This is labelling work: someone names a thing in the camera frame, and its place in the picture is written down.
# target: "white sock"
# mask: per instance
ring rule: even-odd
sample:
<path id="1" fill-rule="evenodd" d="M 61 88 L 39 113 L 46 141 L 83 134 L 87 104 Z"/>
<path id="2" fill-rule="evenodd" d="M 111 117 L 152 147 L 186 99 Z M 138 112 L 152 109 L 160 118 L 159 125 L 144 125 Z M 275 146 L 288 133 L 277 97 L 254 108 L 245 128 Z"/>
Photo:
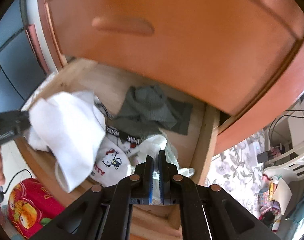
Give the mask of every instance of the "white sock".
<path id="1" fill-rule="evenodd" d="M 125 153 L 111 140 L 104 137 L 90 178 L 104 187 L 109 187 L 130 175 L 131 165 Z"/>

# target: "floral bedsheet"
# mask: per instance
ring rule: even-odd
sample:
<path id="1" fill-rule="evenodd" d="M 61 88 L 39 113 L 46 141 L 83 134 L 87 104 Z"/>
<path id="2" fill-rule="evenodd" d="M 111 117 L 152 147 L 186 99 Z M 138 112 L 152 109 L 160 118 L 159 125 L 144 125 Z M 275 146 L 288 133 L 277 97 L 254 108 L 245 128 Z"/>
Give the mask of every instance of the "floral bedsheet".
<path id="1" fill-rule="evenodd" d="M 249 164 L 255 154 L 251 154 L 249 145 L 259 142 L 264 152 L 264 132 L 260 130 L 232 148 L 212 158 L 205 186 L 218 184 L 255 217 L 260 216 L 258 193 L 262 182 L 263 163 L 256 167 Z"/>

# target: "fabric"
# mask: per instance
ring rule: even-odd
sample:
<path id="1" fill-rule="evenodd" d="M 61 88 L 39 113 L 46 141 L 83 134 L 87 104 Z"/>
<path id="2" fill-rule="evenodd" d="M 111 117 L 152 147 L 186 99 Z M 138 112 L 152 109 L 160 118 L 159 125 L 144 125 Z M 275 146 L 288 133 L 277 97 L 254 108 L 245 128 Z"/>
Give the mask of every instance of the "fabric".
<path id="1" fill-rule="evenodd" d="M 178 173 L 186 176 L 188 178 L 191 178 L 194 175 L 194 168 L 181 168 L 178 162 L 178 151 L 177 149 L 174 147 L 174 145 L 168 140 L 167 135 L 162 132 L 162 135 L 165 137 L 165 139 L 167 140 L 166 146 L 165 146 L 165 157 L 166 157 L 166 161 L 168 163 L 172 163 L 176 166 L 176 168 L 178 169 Z"/>
<path id="2" fill-rule="evenodd" d="M 111 126 L 106 128 L 106 137 L 117 145 L 128 158 L 139 152 L 139 145 L 142 142 L 140 137 L 129 135 Z"/>
<path id="3" fill-rule="evenodd" d="M 104 137 L 90 178 L 104 187 L 109 187 L 130 175 L 131 165 L 126 154 L 111 140 Z"/>
<path id="4" fill-rule="evenodd" d="M 212 158 L 205 186 L 218 184 L 255 217 L 260 217 L 258 194 L 262 182 L 263 163 L 250 167 L 255 153 L 250 144 L 258 142 L 264 152 L 264 133 L 260 130 L 232 148 Z"/>
<path id="5" fill-rule="evenodd" d="M 57 159 L 55 176 L 66 192 L 88 177 L 105 136 L 104 115 L 93 98 L 90 91 L 60 92 L 29 110 L 31 125 Z"/>
<path id="6" fill-rule="evenodd" d="M 8 200 L 8 220 L 26 239 L 63 210 L 64 207 L 37 179 L 25 179 L 17 184 Z"/>
<path id="7" fill-rule="evenodd" d="M 113 126 L 133 136 L 160 134 L 158 126 L 187 135 L 192 107 L 167 98 L 158 85 L 130 87 Z"/>
<path id="8" fill-rule="evenodd" d="M 159 155 L 160 150 L 165 149 L 166 143 L 167 141 L 165 137 L 160 134 L 153 135 L 152 137 L 145 139 L 139 145 L 139 153 L 133 159 L 133 163 L 132 163 L 133 166 L 145 162 L 147 155 L 150 155 L 154 159 L 153 178 L 158 179 L 159 173 L 158 173 L 157 157 Z"/>
<path id="9" fill-rule="evenodd" d="M 27 143 L 36 151 L 48 152 L 47 144 L 43 141 L 35 132 L 33 126 L 29 130 L 24 132 Z"/>

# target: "drawer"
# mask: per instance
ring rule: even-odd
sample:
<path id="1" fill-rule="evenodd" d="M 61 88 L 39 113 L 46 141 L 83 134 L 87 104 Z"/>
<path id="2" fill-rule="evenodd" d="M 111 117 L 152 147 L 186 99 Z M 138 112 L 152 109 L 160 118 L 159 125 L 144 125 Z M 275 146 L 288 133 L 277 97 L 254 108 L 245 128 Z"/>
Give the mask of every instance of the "drawer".
<path id="1" fill-rule="evenodd" d="M 98 64 L 92 60 L 77 59 L 60 71 L 37 98 L 47 98 L 60 91 L 93 90 L 108 111 L 117 114 L 130 86 L 155 83 L 156 81 L 123 69 Z M 178 151 L 180 166 L 193 167 L 195 174 L 192 180 L 196 184 L 203 184 L 214 153 L 220 111 L 172 87 L 159 85 L 169 97 L 193 104 L 188 135 L 167 130 L 165 132 Z M 90 180 L 85 180 L 73 192 L 64 192 L 55 178 L 54 156 L 34 151 L 23 138 L 17 139 L 16 144 L 36 177 L 64 206 L 71 204 L 93 185 Z M 155 239 L 155 235 L 160 239 L 180 239 L 179 206 L 135 206 L 131 233 L 146 239 Z"/>
<path id="2" fill-rule="evenodd" d="M 231 116 L 265 87 L 296 40 L 252 0 L 50 0 L 48 7 L 63 54 L 157 80 Z"/>

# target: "cartoon character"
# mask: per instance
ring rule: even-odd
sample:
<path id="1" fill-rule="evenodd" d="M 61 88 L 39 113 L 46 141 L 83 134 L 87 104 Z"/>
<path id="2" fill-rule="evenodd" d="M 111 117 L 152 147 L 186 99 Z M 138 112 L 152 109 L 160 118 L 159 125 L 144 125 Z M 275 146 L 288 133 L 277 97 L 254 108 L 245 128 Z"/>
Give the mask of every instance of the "cartoon character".
<path id="1" fill-rule="evenodd" d="M 116 155 L 119 154 L 118 151 L 114 149 L 110 149 L 106 152 L 105 156 L 102 158 L 102 162 L 107 166 L 111 167 L 114 166 L 114 169 L 118 169 L 119 166 L 122 164 L 122 161 L 120 158 L 116 158 Z"/>

